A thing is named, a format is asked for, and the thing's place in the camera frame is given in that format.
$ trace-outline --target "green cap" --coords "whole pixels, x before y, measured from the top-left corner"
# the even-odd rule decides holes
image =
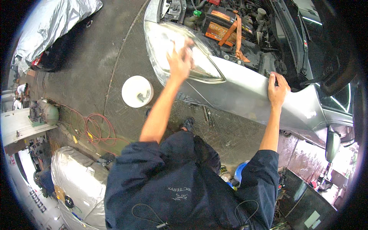
[[[195,15],[195,16],[197,16],[197,17],[199,17],[200,15],[201,15],[201,11],[199,11],[199,10],[195,10],[194,12],[193,12],[193,14]]]

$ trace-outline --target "man's hand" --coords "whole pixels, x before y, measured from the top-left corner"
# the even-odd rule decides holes
[[[189,76],[189,70],[192,66],[192,57],[190,56],[188,49],[194,43],[192,39],[186,38],[184,47],[180,49],[179,53],[175,50],[175,42],[173,43],[174,48],[172,55],[170,56],[169,53],[166,53],[167,61],[170,65],[170,79],[181,85]]]
[[[268,99],[271,102],[271,108],[281,112],[282,104],[288,92],[290,92],[290,87],[283,75],[271,72],[268,82]]]

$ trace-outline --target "car fender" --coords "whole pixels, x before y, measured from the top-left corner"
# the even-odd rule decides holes
[[[266,125],[270,114],[268,79],[225,59],[210,58],[226,80],[209,84],[188,79],[188,85],[212,107]],[[286,96],[280,129],[290,130],[324,148],[325,132],[317,131],[325,129],[326,124],[314,85]]]

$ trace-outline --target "white bowl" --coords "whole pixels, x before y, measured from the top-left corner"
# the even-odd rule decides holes
[[[153,98],[152,84],[144,77],[136,75],[125,81],[122,89],[121,96],[124,102],[133,108],[139,108],[148,104]]]

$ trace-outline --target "white shirt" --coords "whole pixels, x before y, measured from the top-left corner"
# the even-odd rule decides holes
[[[24,93],[25,90],[25,84],[18,86],[17,91],[19,94]]]
[[[22,109],[22,103],[19,100],[15,100],[13,106],[14,110]]]

